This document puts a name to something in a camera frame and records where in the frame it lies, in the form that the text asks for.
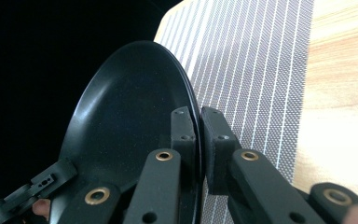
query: brass insert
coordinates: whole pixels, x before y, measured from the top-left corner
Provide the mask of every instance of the brass insert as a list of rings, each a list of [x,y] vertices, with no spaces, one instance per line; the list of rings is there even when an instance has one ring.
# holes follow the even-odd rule
[[[87,204],[96,205],[104,203],[110,195],[110,190],[105,187],[99,187],[91,190],[84,199]]]
[[[251,151],[242,152],[241,156],[247,161],[257,161],[258,155]]]
[[[341,206],[348,206],[352,204],[351,197],[337,189],[325,189],[324,197],[326,197],[328,201]]]
[[[159,161],[169,161],[170,159],[172,159],[173,155],[169,152],[159,152],[156,155],[156,159]]]

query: wooden table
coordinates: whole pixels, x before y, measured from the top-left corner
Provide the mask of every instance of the wooden table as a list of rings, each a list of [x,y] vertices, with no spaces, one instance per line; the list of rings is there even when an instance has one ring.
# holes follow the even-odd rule
[[[321,182],[358,194],[358,0],[314,1],[293,185]]]

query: wooden surface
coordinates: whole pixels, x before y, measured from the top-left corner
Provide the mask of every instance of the wooden surface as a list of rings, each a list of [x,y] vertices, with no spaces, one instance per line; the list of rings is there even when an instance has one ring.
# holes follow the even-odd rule
[[[315,0],[293,184],[358,193],[358,0]]]

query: black background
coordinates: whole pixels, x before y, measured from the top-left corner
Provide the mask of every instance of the black background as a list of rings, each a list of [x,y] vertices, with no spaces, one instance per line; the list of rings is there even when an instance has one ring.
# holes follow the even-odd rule
[[[0,0],[0,198],[58,159],[80,96],[178,0]]]

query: black plate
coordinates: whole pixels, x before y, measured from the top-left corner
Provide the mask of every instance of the black plate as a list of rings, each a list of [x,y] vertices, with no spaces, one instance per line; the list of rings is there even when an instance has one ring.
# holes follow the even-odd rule
[[[203,177],[197,101],[184,69],[172,54],[157,43],[140,41],[110,56],[77,105],[60,159],[68,158],[78,177],[53,197],[50,223],[57,223],[70,204],[83,203],[75,199],[84,199],[79,194],[84,194],[85,188],[107,183],[121,194],[131,192],[148,153],[171,146],[171,112],[182,106],[190,111],[199,141],[198,168],[194,171],[198,185],[182,189],[192,200],[191,204],[181,204],[187,209],[180,218],[181,223],[198,222]],[[122,196],[120,204],[128,200]],[[77,210],[74,218],[82,217],[87,208]]]

